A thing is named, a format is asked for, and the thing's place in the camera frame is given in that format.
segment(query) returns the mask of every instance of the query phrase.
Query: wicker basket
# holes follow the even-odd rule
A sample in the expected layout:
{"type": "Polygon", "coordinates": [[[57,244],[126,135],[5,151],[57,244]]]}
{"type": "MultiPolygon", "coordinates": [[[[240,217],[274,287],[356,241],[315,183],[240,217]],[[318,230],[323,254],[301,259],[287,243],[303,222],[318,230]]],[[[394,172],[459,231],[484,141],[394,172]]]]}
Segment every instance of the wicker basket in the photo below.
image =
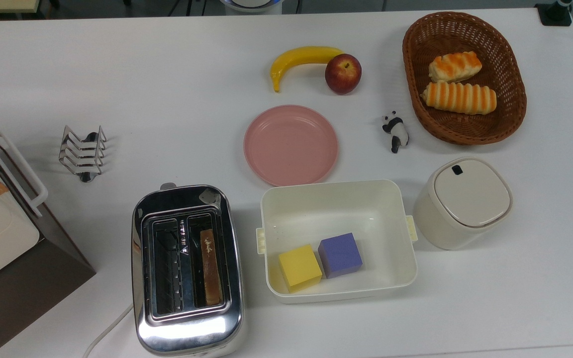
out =
{"type": "Polygon", "coordinates": [[[404,36],[404,64],[412,107],[421,125],[440,140],[459,145],[496,143],[518,129],[527,98],[512,48],[482,19],[466,13],[438,12],[417,20],[404,36]],[[428,64],[435,57],[475,51],[483,67],[464,83],[496,91],[496,110],[465,115],[428,107],[420,93],[430,82],[428,64]]]}

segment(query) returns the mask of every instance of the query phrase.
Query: red apple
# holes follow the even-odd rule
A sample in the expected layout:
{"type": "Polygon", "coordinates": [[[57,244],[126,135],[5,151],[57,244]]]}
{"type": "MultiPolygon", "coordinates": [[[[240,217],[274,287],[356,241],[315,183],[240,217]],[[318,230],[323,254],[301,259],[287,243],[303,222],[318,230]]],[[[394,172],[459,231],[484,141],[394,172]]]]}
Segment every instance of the red apple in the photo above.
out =
{"type": "Polygon", "coordinates": [[[337,55],[327,64],[324,77],[335,93],[347,94],[360,83],[362,65],[352,55],[337,55]]]}

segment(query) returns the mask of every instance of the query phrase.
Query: bread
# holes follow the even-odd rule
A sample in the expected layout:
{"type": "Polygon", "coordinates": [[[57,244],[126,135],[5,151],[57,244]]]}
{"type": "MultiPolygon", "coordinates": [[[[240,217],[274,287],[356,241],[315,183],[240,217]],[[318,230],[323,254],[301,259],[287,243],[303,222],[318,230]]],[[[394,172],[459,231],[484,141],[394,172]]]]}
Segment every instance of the bread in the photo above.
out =
{"type": "Polygon", "coordinates": [[[481,62],[472,51],[437,56],[428,65],[428,75],[432,82],[460,82],[470,79],[480,70],[481,62]]]}
{"type": "Polygon", "coordinates": [[[496,109],[496,93],[471,84],[429,83],[421,94],[426,105],[468,115],[486,115],[496,109]]]}
{"type": "Polygon", "coordinates": [[[222,300],[220,289],[220,275],[216,262],[216,244],[213,230],[200,232],[200,249],[202,250],[202,275],[205,282],[205,302],[207,306],[218,304],[222,300]]]}

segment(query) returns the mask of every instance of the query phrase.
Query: canister lid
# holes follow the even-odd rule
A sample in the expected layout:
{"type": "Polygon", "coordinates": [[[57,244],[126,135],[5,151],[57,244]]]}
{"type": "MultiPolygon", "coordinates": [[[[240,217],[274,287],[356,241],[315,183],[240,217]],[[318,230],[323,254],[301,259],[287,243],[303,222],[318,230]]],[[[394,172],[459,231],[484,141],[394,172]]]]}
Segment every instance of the canister lid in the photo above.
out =
{"type": "Polygon", "coordinates": [[[482,161],[464,159],[444,168],[434,186],[441,205],[464,226],[487,226],[510,209],[507,185],[482,161]]]}

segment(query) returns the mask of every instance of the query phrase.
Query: pink plate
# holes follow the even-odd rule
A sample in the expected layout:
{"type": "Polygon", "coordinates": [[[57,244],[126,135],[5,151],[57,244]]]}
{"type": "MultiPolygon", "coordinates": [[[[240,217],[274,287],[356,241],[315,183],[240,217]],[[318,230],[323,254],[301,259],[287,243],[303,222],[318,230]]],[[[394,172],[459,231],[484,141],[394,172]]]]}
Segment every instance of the pink plate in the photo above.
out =
{"type": "Polygon", "coordinates": [[[245,134],[247,163],[275,186],[324,179],[338,152],[337,136],[328,120],[302,106],[268,109],[253,120],[245,134]]]}

